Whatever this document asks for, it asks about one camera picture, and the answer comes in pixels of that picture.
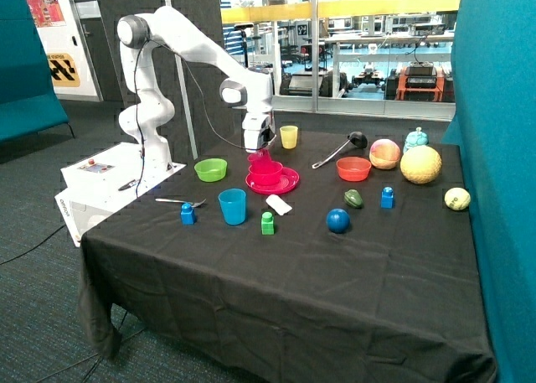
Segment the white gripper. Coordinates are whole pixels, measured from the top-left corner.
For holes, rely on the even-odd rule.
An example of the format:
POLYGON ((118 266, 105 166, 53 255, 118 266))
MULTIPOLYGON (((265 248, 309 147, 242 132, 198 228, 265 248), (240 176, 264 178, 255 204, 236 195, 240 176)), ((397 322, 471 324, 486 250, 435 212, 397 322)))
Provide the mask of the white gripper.
POLYGON ((242 129, 245 150, 248 153, 259 151, 261 157, 269 157, 268 146, 276 139, 273 112, 247 112, 242 129))

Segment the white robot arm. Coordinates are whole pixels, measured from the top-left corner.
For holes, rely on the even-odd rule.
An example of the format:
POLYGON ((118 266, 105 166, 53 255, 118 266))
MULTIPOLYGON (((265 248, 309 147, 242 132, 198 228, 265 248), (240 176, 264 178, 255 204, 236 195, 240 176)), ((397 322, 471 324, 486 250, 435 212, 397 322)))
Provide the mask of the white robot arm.
POLYGON ((175 114, 173 103, 160 91, 153 64, 152 51, 160 46, 187 62, 212 65, 227 76, 219 95, 228 106, 246 109, 242 121, 246 152, 255 153, 273 142, 271 76, 240 65, 179 11, 165 6, 154 13, 125 16, 117 33, 126 87, 139 100, 120 114, 119 122, 139 144, 139 169, 164 172, 172 167, 168 141, 157 132, 175 114))

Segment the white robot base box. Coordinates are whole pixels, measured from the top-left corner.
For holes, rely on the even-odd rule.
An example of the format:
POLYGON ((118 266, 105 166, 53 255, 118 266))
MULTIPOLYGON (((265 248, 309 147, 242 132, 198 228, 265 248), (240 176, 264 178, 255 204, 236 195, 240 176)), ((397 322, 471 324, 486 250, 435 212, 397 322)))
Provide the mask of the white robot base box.
POLYGON ((121 142, 61 169, 66 189, 55 200, 75 246, 86 231, 184 168, 142 168, 139 160, 138 146, 121 142))

